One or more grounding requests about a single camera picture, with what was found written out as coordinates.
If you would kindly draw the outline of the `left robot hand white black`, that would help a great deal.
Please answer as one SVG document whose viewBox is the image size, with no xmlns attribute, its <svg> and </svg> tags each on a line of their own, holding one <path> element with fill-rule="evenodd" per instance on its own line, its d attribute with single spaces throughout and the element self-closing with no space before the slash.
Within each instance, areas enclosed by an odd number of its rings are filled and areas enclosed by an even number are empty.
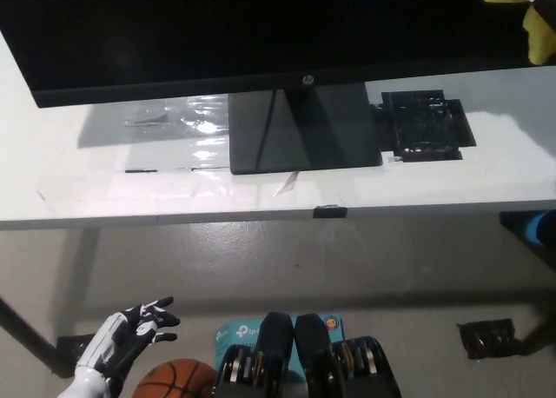
<svg viewBox="0 0 556 398">
<path fill-rule="evenodd" d="M 72 383 L 87 397 L 117 397 L 135 360 L 147 347 L 177 339 L 165 330 L 180 324 L 167 310 L 173 302 L 168 296 L 107 317 L 77 361 Z"/>
</svg>

